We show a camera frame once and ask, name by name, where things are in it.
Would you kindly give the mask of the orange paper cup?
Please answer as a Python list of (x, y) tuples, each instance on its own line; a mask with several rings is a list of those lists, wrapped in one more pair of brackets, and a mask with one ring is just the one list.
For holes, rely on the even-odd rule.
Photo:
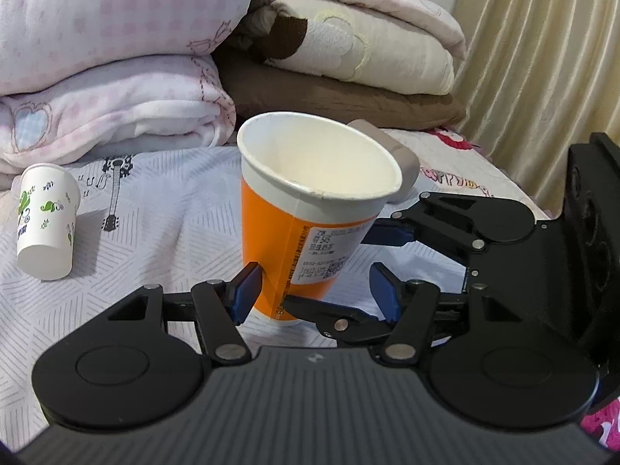
[(254, 308), (290, 322), (288, 295), (325, 296), (403, 174), (371, 136), (312, 114), (276, 111), (244, 122), (242, 245), (263, 270)]

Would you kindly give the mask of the small white green-print cup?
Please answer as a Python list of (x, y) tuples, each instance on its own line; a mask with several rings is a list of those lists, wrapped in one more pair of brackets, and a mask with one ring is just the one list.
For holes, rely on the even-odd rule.
[(81, 192), (70, 172), (34, 164), (21, 176), (17, 266), (34, 278), (57, 280), (72, 268)]

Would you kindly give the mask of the beige pleated curtain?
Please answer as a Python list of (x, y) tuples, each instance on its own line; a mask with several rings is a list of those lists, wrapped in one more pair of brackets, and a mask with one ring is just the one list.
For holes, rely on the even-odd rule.
[(468, 43), (460, 130), (558, 212), (568, 147), (619, 139), (619, 0), (457, 0), (454, 16)]

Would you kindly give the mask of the cream flower blanket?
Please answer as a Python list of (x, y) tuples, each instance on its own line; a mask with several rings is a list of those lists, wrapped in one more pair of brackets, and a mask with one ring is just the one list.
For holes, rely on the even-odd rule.
[(234, 43), (260, 63), (401, 95), (443, 96), (454, 85), (452, 56), (435, 37), (329, 0), (252, 0)]

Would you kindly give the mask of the brown folded blanket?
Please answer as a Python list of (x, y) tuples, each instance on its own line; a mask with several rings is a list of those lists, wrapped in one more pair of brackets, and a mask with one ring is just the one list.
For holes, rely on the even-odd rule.
[(214, 63), (242, 123), (271, 111), (314, 114), (341, 123), (363, 119), (379, 128), (425, 130), (456, 125), (465, 107), (453, 96), (405, 96), (359, 84), (284, 71), (244, 57), (218, 55)]

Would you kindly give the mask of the pink checkered folded quilt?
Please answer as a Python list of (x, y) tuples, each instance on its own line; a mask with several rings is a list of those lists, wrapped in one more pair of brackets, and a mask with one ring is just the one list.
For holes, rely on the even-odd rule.
[(226, 144), (211, 55), (250, 0), (1, 0), (1, 173)]

